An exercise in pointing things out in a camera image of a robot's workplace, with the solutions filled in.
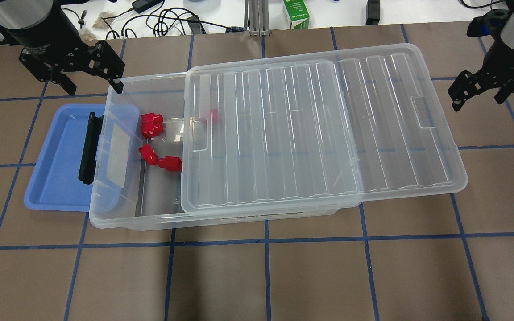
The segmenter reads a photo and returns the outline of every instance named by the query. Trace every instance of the green and white carton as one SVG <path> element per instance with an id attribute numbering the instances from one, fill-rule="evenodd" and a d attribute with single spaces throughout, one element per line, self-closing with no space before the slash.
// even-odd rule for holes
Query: green and white carton
<path id="1" fill-rule="evenodd" d="M 308 14 L 304 0 L 283 0 L 287 12 L 287 20 L 291 29 L 308 29 L 311 16 Z"/>

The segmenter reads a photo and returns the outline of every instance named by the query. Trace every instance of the blue plastic tray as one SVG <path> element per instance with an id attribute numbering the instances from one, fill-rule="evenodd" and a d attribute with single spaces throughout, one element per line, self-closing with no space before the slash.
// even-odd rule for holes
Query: blue plastic tray
<path id="1" fill-rule="evenodd" d="M 55 113 L 23 199 L 33 210 L 88 212 L 92 185 L 78 180 L 88 114 L 104 104 L 66 104 Z"/>

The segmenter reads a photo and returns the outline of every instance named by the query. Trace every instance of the transparent plastic container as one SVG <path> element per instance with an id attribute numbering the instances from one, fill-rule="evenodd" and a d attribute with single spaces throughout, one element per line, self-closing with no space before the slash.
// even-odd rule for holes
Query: transparent plastic container
<path id="1" fill-rule="evenodd" d="M 326 215 L 467 184 L 414 45 L 198 66 L 123 82 L 122 94 L 108 93 L 96 156 L 96 227 Z M 165 131 L 151 140 L 139 131 L 147 112 L 165 118 Z M 145 165 L 137 149 L 146 142 L 159 157 L 182 155 L 181 177 Z"/>

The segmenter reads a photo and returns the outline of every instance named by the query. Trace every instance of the tiled table surface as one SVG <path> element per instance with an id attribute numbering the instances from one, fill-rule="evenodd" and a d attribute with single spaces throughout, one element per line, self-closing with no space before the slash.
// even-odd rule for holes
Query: tiled table surface
<path id="1" fill-rule="evenodd" d="M 461 112 L 446 93 L 490 39 L 467 23 L 274 30 L 112 41 L 126 76 L 409 41 L 422 49 L 469 174 L 455 195 L 365 202 L 330 217 L 134 232 L 23 195 L 57 108 L 102 103 L 35 81 L 0 47 L 0 320 L 514 320 L 514 95 Z"/>

